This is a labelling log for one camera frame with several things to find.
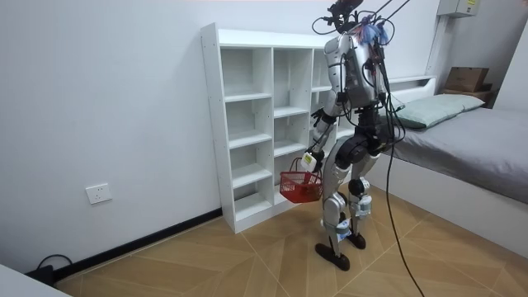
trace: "brown box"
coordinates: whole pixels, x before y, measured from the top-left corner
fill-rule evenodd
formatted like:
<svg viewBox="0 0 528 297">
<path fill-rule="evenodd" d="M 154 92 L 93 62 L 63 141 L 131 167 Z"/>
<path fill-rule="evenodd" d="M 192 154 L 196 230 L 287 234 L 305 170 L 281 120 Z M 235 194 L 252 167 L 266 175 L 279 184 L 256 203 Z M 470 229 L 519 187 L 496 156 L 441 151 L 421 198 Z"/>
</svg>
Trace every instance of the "brown box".
<svg viewBox="0 0 528 297">
<path fill-rule="evenodd" d="M 462 92 L 477 92 L 483 85 L 489 68 L 453 67 L 445 88 Z"/>
<path fill-rule="evenodd" d="M 454 94 L 454 95 L 467 95 L 472 97 L 477 97 L 478 99 L 484 101 L 483 107 L 492 109 L 493 105 L 495 105 L 495 95 L 496 93 L 493 91 L 487 91 L 487 92 L 462 92 L 462 91 L 456 91 L 456 90 L 448 90 L 444 89 L 442 91 L 443 94 Z"/>
</svg>

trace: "pillow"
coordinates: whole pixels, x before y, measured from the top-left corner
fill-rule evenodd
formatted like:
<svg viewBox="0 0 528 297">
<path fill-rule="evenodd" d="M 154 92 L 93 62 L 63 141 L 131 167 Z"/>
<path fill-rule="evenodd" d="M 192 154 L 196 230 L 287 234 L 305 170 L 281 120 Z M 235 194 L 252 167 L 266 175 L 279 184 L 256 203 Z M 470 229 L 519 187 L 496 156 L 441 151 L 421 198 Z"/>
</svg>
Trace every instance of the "pillow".
<svg viewBox="0 0 528 297">
<path fill-rule="evenodd" d="M 437 95 L 407 103 L 398 112 L 398 118 L 405 128 L 424 130 L 483 104 L 483 101 L 471 96 Z"/>
<path fill-rule="evenodd" d="M 472 111 L 483 106 L 484 101 L 478 99 L 477 97 L 467 96 L 467 95 L 437 95 L 437 97 L 442 97 L 444 100 L 452 101 L 452 104 L 460 104 L 464 108 L 463 112 Z"/>
</svg>

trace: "white shelf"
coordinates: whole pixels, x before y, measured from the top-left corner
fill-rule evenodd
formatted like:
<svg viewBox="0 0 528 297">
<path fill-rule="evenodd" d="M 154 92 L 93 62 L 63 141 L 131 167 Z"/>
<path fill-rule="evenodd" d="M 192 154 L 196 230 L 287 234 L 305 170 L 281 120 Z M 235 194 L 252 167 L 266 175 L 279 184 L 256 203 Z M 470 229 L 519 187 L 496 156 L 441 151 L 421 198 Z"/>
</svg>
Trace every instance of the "white shelf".
<svg viewBox="0 0 528 297">
<path fill-rule="evenodd" d="M 237 221 L 258 214 L 271 208 L 271 203 L 259 193 L 236 200 L 234 202 L 235 218 Z"/>
<path fill-rule="evenodd" d="M 246 100 L 257 100 L 271 98 L 270 93 L 248 93 L 248 94 L 237 94 L 229 95 L 225 97 L 226 102 L 246 101 Z"/>
<path fill-rule="evenodd" d="M 271 172 L 258 164 L 237 168 L 233 170 L 233 189 L 258 182 L 264 178 L 271 177 Z"/>
<path fill-rule="evenodd" d="M 293 107 L 293 106 L 283 106 L 283 107 L 276 107 L 273 110 L 273 117 L 276 119 L 280 119 L 282 117 L 302 115 L 305 113 L 308 113 L 308 110 L 304 108 Z"/>
<path fill-rule="evenodd" d="M 312 87 L 312 92 L 326 92 L 332 90 L 332 86 Z"/>
<path fill-rule="evenodd" d="M 271 136 L 257 130 L 232 134 L 229 136 L 229 148 L 237 149 L 251 144 L 259 144 L 271 140 Z"/>
<path fill-rule="evenodd" d="M 353 129 L 338 129 L 337 130 L 337 139 L 340 139 L 341 137 L 344 137 L 344 136 L 352 136 L 354 134 L 354 130 Z"/>
<path fill-rule="evenodd" d="M 259 48 L 278 47 L 282 49 L 322 49 L 332 39 L 330 35 L 300 35 L 262 31 L 218 30 L 221 47 Z"/>
<path fill-rule="evenodd" d="M 274 157 L 284 156 L 288 153 L 298 152 L 306 149 L 305 145 L 297 144 L 291 140 L 281 140 L 275 142 L 275 149 L 273 150 Z"/>
</svg>

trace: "white cabinet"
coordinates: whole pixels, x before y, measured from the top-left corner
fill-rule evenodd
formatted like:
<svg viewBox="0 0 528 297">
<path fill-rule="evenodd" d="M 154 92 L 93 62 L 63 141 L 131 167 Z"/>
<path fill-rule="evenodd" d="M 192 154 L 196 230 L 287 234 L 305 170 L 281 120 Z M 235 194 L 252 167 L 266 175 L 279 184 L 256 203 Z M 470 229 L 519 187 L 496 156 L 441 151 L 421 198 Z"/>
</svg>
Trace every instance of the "white cabinet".
<svg viewBox="0 0 528 297">
<path fill-rule="evenodd" d="M 280 173 L 314 142 L 310 114 L 331 89 L 323 47 L 332 37 L 211 24 L 201 38 L 222 211 L 238 233 L 295 206 L 279 193 Z"/>
</svg>

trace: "wall outlet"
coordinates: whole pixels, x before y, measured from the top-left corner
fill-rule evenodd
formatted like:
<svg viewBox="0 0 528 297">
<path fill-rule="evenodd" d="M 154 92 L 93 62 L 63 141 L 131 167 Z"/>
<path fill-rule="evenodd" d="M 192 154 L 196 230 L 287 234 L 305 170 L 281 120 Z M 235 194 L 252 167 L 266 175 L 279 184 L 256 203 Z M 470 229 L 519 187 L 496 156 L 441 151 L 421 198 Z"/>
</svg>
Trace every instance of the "wall outlet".
<svg viewBox="0 0 528 297">
<path fill-rule="evenodd" d="M 108 184 L 88 187 L 86 188 L 86 193 L 88 194 L 90 204 L 96 204 L 112 199 Z"/>
</svg>

